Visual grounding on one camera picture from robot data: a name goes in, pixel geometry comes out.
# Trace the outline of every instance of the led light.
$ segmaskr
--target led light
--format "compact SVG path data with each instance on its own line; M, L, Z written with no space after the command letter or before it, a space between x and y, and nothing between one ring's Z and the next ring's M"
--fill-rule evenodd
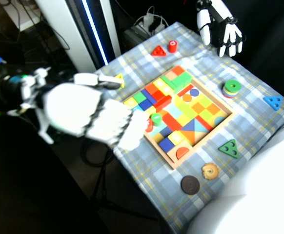
M85 9L85 12L86 12L86 14L87 14L87 16L88 16L88 19L89 19L89 22L90 22L92 31L93 31L93 33L94 33L94 37L95 37L95 39L97 40L97 44L98 44L98 46L99 46L99 49L100 49L102 58L103 58L103 60L104 60L104 63L105 63L105 65L107 65L108 62L107 62L107 59L106 59L106 56L105 56L105 53L104 53L104 50L103 50L103 47L102 47L102 44L101 44L101 41L100 41L98 32L97 32L97 29L95 28L95 25L94 25L94 22L93 22L93 19L92 19L90 10L89 10L88 3L87 3L86 0L82 0L82 4L83 4L83 7L84 7L84 9Z

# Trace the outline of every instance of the stacked rings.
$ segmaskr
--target stacked rings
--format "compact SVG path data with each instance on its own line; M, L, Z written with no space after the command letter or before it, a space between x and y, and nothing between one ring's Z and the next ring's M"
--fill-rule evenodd
M171 40L169 43L168 43L168 51L170 53L175 53L177 51L177 42L175 40Z
M222 88L222 94L226 98L234 98L241 89L241 84L237 80L230 79L225 82Z

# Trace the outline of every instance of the plaid tablecloth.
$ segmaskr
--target plaid tablecloth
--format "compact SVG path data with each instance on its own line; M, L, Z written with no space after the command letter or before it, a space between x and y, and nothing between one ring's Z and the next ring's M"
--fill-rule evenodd
M178 42L175 54L169 53L166 48L173 39ZM166 57L150 55L157 45L167 51ZM218 57L215 48L204 46L197 34L180 23L171 25L97 72L112 76L123 73L125 88L106 93L121 101L177 64L191 72L239 114L175 170L146 138L133 151L115 149L114 153L170 227L176 233L185 233L193 216L284 125L284 98L281 108L274 111L263 97L280 94L231 58ZM242 88L234 99L227 99L221 94L221 88L231 78L237 79ZM233 138L241 155L239 159L218 150ZM214 162L221 169L219 177L212 181L202 176L201 168L208 162ZM199 180L201 188L196 195L187 195L181 190L180 181L186 175Z

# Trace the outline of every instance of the blue circle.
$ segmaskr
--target blue circle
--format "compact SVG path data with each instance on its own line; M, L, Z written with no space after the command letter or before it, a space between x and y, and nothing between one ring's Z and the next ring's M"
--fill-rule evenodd
M191 89L190 91L190 95L192 95L193 97L197 97L199 93L200 92L197 89Z
M219 117L217 117L217 118L215 119L215 124L218 125L218 124L220 124L223 120L224 120L224 117L219 116Z

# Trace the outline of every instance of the robotic hand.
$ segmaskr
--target robotic hand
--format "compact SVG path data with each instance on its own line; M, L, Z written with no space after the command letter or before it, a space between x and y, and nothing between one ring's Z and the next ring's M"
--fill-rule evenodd
M132 150L138 147L148 125L148 116L142 111L132 111L126 105L104 99L99 90L104 87L117 89L118 78L90 73L74 75L74 83L62 83L54 87L46 84L48 69L39 68L34 76L21 79L23 103L19 110L9 115L20 115L27 109L35 109L40 130L38 134L49 144L53 139L47 134L49 125L76 137L85 136Z
M245 37L236 26L237 20L233 18L222 0L198 0L197 10L197 26L205 45L209 45L211 42L210 14L219 24L219 32L216 35L219 40L215 42L216 46L219 47L219 56L224 55L226 48L228 48L230 57L235 56L236 52L240 53L242 51Z

